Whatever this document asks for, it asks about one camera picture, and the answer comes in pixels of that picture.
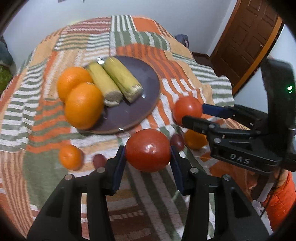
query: baseboard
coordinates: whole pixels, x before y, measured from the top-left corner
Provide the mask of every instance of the baseboard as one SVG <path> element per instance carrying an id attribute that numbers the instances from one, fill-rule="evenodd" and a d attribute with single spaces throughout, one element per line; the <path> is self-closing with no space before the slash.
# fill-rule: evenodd
<path id="1" fill-rule="evenodd" d="M 192 52 L 192 55 L 193 56 L 198 56 L 198 57 L 204 57 L 206 59 L 210 59 L 210 57 L 207 54 L 204 54 L 204 53 L 195 53 L 195 52 Z"/>

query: door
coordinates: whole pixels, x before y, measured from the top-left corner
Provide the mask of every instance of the door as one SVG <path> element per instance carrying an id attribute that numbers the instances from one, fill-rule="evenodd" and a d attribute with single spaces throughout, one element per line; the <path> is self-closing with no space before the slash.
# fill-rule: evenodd
<path id="1" fill-rule="evenodd" d="M 228 77 L 232 88 L 261 53 L 279 18 L 264 0 L 238 0 L 237 6 L 211 55 L 215 73 Z"/>

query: striped tablecloth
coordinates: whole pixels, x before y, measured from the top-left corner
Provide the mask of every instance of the striped tablecloth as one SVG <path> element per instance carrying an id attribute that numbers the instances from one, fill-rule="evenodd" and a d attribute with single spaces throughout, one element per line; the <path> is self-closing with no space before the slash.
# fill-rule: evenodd
<path id="1" fill-rule="evenodd" d="M 78 132 L 65 119 L 56 91 L 57 79 L 67 67 L 84 66 L 98 57 L 114 55 L 148 63 L 159 77 L 160 99 L 152 113 L 129 132 L 107 136 Z M 183 95 L 195 96 L 201 103 L 234 104 L 229 80 L 197 64 L 187 48 L 150 18 L 95 18 L 46 37 L 23 63 L 0 100 L 0 204 L 17 229 L 26 236 L 63 176 L 92 172 L 95 154 L 114 157 L 119 145 L 140 129 L 158 129 L 168 137 L 180 131 L 170 110 Z M 85 164 L 77 172 L 65 169 L 58 161 L 60 146 L 67 143 L 85 153 Z M 198 167 L 204 161 L 205 169 L 219 164 L 209 158 L 207 147 L 199 153 L 185 148 L 180 154 Z M 176 190 L 169 166 L 150 174 L 127 165 L 120 189 L 107 201 L 116 240 L 181 240 L 189 199 Z M 84 194 L 81 211 L 83 236 L 87 238 Z M 213 220 L 210 210 L 208 237 L 213 236 Z"/>

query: small orange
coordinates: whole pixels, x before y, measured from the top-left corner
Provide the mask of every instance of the small orange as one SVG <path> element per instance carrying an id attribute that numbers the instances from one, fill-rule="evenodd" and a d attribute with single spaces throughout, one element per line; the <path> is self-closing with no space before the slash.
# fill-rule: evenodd
<path id="1" fill-rule="evenodd" d="M 65 103 L 65 117 L 77 129 L 91 128 L 101 116 L 104 103 L 101 91 L 92 83 L 82 83 L 69 94 Z"/>
<path id="2" fill-rule="evenodd" d="M 69 170 L 79 170 L 83 166 L 83 160 L 84 153 L 76 146 L 67 144 L 59 150 L 59 161 Z"/>
<path id="3" fill-rule="evenodd" d="M 184 134 L 184 142 L 187 147 L 193 150 L 198 150 L 208 143 L 207 136 L 193 130 L 188 130 Z"/>
<path id="4" fill-rule="evenodd" d="M 86 69 L 82 67 L 67 68 L 57 81 L 57 93 L 61 101 L 65 102 L 71 90 L 83 82 L 93 82 Z"/>

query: black cable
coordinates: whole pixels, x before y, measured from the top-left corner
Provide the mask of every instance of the black cable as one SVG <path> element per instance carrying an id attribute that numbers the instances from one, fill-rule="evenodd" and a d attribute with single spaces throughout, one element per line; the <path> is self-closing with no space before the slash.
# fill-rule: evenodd
<path id="1" fill-rule="evenodd" d="M 279 171 L 279 175 L 278 175 L 278 177 L 277 177 L 277 179 L 276 179 L 276 181 L 275 181 L 275 185 L 274 185 L 274 189 L 273 189 L 273 191 L 272 191 L 272 194 L 269 196 L 269 199 L 268 199 L 268 201 L 267 201 L 267 203 L 266 203 L 266 205 L 265 205 L 265 207 L 264 207 L 264 209 L 263 209 L 263 212 L 260 214 L 260 218 L 262 218 L 262 216 L 264 215 L 264 213 L 265 213 L 265 211 L 266 211 L 266 209 L 267 209 L 267 207 L 268 207 L 268 205 L 269 205 L 269 203 L 270 203 L 270 201 L 271 201 L 271 199 L 272 199 L 274 193 L 276 192 L 276 186 L 277 186 L 278 183 L 279 183 L 279 179 L 280 179 L 280 177 L 281 177 L 281 175 L 282 175 L 282 172 L 283 172 L 283 168 L 281 168 L 280 171 Z"/>

